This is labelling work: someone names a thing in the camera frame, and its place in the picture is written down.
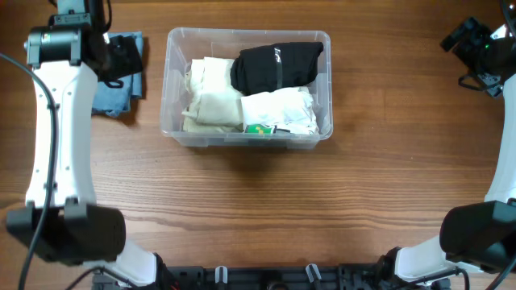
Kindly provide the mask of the blue denim jeans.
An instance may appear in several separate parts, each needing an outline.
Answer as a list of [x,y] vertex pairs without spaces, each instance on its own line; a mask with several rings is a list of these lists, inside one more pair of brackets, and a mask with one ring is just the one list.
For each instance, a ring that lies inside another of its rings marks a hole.
[[[144,38],[141,31],[109,33],[108,38],[117,35],[135,35],[136,45],[139,54],[143,55]],[[121,113],[131,110],[131,100],[140,99],[143,96],[143,71],[132,76],[123,77],[119,83],[98,82],[97,92],[95,93],[92,114],[105,114],[112,118],[117,118]]]

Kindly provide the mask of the black garment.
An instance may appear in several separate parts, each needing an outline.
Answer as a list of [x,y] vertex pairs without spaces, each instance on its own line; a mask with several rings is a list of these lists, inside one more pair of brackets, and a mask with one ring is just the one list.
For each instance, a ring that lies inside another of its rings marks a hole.
[[245,95],[308,85],[318,75],[318,58],[323,50],[321,42],[244,49],[231,66],[231,85]]

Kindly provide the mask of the white t-shirt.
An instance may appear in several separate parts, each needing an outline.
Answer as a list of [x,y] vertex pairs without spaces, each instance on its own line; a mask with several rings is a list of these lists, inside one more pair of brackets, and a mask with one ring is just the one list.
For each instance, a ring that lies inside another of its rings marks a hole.
[[290,87],[241,97],[245,125],[276,126],[296,135],[319,132],[314,99],[307,87]]

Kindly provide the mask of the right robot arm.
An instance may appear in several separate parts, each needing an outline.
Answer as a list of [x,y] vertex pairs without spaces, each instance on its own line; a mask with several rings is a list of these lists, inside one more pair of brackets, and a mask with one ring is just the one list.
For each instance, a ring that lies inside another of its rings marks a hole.
[[451,209],[439,235],[412,247],[393,248],[375,267],[375,282],[393,289],[430,287],[462,274],[490,273],[496,289],[515,271],[515,18],[495,31],[475,18],[462,22],[441,43],[481,81],[478,91],[502,96],[504,125],[497,168],[481,203]]

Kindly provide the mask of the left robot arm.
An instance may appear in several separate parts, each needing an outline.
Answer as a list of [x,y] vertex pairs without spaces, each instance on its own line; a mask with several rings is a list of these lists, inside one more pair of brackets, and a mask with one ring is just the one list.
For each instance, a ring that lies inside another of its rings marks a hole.
[[127,238],[118,209],[97,203],[90,167],[91,112],[98,84],[139,73],[135,43],[109,43],[112,8],[104,1],[58,1],[32,28],[21,69],[35,84],[35,158],[23,209],[6,216],[27,257],[83,266],[120,287],[158,289],[159,257]]

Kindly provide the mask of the cream cloth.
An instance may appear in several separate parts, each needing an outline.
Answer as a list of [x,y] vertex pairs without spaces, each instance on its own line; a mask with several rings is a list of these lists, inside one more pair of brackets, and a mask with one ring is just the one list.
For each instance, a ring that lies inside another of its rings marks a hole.
[[192,60],[185,88],[192,95],[182,111],[183,131],[212,134],[243,130],[241,97],[231,85],[233,59],[204,57]]

